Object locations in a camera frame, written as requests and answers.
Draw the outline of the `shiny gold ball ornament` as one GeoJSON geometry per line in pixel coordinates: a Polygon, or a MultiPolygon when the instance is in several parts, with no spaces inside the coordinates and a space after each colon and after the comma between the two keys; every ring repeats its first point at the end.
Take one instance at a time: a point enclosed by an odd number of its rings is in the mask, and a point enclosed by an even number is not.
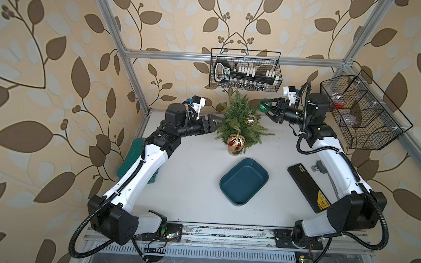
{"type": "Polygon", "coordinates": [[[245,125],[246,126],[255,126],[257,124],[258,120],[255,115],[248,115],[245,117],[245,125]]]}

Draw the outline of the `small green christmas tree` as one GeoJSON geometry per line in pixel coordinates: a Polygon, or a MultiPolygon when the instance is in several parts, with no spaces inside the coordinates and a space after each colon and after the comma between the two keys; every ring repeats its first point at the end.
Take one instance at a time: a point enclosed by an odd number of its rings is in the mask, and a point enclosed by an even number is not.
{"type": "Polygon", "coordinates": [[[235,134],[235,128],[239,127],[246,141],[245,148],[242,152],[245,153],[248,148],[262,144],[263,137],[274,136],[274,133],[269,132],[266,127],[260,124],[261,116],[257,111],[256,106],[250,105],[247,95],[241,95],[240,93],[234,94],[233,97],[230,97],[230,102],[224,114],[226,124],[217,131],[216,139],[221,140],[226,146],[228,138],[232,134],[235,134]],[[245,125],[245,117],[250,114],[257,117],[258,122],[255,126],[245,125]]]}

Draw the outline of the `red gold striped ornament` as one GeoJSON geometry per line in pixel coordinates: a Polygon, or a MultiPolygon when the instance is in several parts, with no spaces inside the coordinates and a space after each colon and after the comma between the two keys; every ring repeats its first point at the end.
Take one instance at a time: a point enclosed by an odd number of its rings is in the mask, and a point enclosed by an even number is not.
{"type": "Polygon", "coordinates": [[[236,127],[236,133],[232,134],[226,143],[228,153],[232,156],[237,156],[241,154],[246,146],[246,141],[244,136],[241,134],[239,127],[236,127]]]}

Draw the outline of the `green glitter ball ornament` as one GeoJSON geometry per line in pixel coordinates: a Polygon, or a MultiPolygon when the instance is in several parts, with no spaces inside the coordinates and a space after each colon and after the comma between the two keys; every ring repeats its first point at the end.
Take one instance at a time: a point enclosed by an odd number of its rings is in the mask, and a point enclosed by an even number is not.
{"type": "Polygon", "coordinates": [[[261,113],[274,113],[276,110],[273,106],[273,102],[272,100],[268,100],[268,99],[262,99],[258,106],[257,106],[258,110],[261,113]]]}

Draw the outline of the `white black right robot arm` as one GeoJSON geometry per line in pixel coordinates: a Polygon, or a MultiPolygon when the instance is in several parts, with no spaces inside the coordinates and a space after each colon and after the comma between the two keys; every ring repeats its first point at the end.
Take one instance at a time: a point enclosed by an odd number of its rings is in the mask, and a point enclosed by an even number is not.
{"type": "Polygon", "coordinates": [[[325,123],[329,105],[330,98],[312,93],[309,82],[302,86],[294,104],[286,98],[263,99],[259,103],[275,123],[287,121],[300,127],[297,151],[320,157],[339,197],[315,217],[297,221],[291,242],[297,248],[304,248],[320,237],[331,240],[348,236],[367,249],[380,251],[389,240],[383,214],[387,199],[383,193],[373,191],[360,176],[342,150],[335,131],[325,123]]]}

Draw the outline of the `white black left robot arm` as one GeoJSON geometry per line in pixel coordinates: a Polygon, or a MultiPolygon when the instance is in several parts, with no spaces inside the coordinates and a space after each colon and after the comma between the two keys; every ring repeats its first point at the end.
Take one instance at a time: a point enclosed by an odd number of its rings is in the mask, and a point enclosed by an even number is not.
{"type": "Polygon", "coordinates": [[[89,215],[75,230],[69,242],[68,250],[72,258],[86,258],[112,243],[126,245],[128,242],[132,242],[142,259],[146,258],[137,246],[135,236],[152,234],[162,237],[166,217],[152,210],[144,215],[134,215],[134,204],[154,173],[180,146],[182,138],[214,133],[226,123],[223,117],[201,115],[201,107],[191,100],[169,105],[165,118],[143,140],[139,158],[125,175],[104,196],[94,196],[88,202],[89,215]],[[107,241],[90,251],[79,252],[76,250],[76,241],[87,225],[101,233],[107,241]]]}

